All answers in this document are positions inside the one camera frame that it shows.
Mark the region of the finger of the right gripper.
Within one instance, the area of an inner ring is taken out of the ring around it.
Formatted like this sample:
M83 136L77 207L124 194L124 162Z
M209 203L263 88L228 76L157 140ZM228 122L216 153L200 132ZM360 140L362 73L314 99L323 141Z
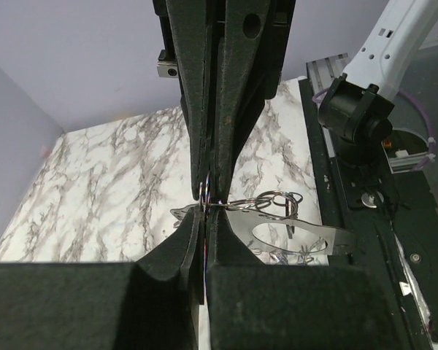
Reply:
M188 129L191 190L199 199L207 175L207 113L210 87L211 25L207 1L154 1L161 20L166 57L177 64L181 107Z
M294 1L226 1L218 45L211 196L228 198L237 158L265 101L275 97Z

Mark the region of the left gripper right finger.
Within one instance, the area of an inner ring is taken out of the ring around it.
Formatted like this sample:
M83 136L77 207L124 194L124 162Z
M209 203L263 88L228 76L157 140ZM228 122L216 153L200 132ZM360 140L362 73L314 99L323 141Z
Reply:
M213 349L408 349L382 287L350 266L266 265L226 212L207 220Z

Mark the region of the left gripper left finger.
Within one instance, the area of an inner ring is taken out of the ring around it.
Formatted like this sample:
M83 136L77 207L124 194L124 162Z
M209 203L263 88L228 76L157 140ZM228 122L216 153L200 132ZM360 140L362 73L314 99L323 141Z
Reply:
M0 263L0 349L196 349L203 224L135 262Z

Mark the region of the metal keyring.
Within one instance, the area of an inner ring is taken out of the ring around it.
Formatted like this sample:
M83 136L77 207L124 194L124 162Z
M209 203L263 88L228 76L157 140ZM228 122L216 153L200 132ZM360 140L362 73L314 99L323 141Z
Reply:
M297 219L299 215L299 205L303 200L303 195L298 192L270 190L262 192L253 198L239 199L228 203L213 203L209 179L206 179L205 182L201 182L199 185L199 206L206 214L215 206L229 211L254 211L266 219L275 221ZM284 214L275 214L266 211L267 208L273 206L284 209Z

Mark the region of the silver protractor key organizer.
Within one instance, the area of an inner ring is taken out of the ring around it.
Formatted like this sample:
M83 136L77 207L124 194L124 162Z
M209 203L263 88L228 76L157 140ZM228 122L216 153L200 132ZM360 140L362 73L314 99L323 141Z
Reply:
M279 217L252 208L216 206L208 220L208 250L219 258L253 254L345 255L356 248L348 230Z

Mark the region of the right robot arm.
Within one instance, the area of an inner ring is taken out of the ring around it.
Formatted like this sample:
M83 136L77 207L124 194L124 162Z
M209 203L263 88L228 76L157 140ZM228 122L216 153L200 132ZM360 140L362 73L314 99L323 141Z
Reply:
M176 65L190 139L194 199L225 201L265 101L275 97L294 1L155 1L161 63ZM438 20L438 1L390 1L328 89L318 122L355 147L380 143L410 61Z

